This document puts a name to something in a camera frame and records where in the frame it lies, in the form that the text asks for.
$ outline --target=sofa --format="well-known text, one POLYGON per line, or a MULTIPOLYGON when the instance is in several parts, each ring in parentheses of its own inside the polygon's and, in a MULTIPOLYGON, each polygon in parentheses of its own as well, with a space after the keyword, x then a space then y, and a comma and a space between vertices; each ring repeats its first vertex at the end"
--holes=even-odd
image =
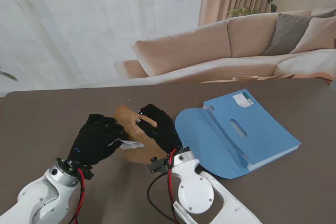
MULTIPOLYGON (((310 16, 334 9, 298 10, 286 14, 310 16)), ((123 77, 131 79, 124 85, 316 72, 335 79, 336 49, 263 56, 275 32, 277 16, 278 13, 267 13, 235 17, 181 34, 139 40, 132 46, 137 60, 122 64, 123 77)))

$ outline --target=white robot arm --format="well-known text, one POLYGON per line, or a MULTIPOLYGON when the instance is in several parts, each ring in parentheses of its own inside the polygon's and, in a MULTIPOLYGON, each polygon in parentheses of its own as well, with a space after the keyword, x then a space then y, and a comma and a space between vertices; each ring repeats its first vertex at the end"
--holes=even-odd
POLYGON ((58 224, 69 210, 69 198, 79 184, 76 172, 57 159, 44 175, 25 186, 17 203, 2 216, 0 224, 58 224))
MULTIPOLYGON (((209 210, 214 200, 214 190, 222 199, 223 206, 211 224, 261 224, 259 219, 233 196, 212 175, 195 173, 200 161, 188 148, 173 157, 172 175, 181 179, 177 191, 175 212, 186 224, 197 224, 190 214, 202 214, 209 210)), ((162 159, 149 165, 151 172, 165 171, 162 159)))

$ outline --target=white sheer curtain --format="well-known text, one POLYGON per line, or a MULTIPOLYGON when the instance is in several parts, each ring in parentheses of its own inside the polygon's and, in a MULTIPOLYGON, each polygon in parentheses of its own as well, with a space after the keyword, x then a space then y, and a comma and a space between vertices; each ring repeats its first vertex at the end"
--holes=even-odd
POLYGON ((0 0, 0 97, 119 78, 138 39, 197 27, 201 0, 0 0))

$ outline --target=brown table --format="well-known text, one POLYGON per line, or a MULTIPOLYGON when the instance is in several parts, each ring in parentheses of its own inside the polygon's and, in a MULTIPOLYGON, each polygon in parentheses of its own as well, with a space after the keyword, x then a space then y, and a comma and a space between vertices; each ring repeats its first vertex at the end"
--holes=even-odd
MULTIPOLYGON (((243 88, 302 145, 246 176, 218 180, 263 223, 336 223, 336 93, 317 79, 10 93, 0 104, 0 214, 56 157, 66 157, 89 113, 112 115, 119 104, 137 110, 151 102, 174 118, 185 108, 243 88)), ((170 223, 147 202, 146 190, 156 175, 145 165, 115 154, 93 173, 80 224, 170 223)), ((154 185, 152 195, 169 213, 165 179, 154 185)), ((215 198, 212 211, 197 219, 206 223, 218 210, 215 198)))

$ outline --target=brown paper bag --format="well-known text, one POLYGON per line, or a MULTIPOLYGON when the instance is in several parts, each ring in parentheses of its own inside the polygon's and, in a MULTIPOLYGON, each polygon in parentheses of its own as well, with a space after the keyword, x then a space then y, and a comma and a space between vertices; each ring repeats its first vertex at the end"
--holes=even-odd
POLYGON ((122 150, 118 149, 117 151, 121 153, 122 157, 134 163, 140 164, 150 164, 151 158, 157 157, 158 159, 164 158, 167 156, 167 153, 163 151, 155 142, 154 139, 149 138, 138 126, 136 123, 137 119, 142 119, 149 122, 154 127, 157 127, 157 124, 154 120, 144 116, 139 115, 132 111, 125 105, 119 106, 116 109, 114 118, 118 121, 120 125, 125 128, 125 131, 129 134, 131 141, 141 142, 143 148, 135 148, 122 150))

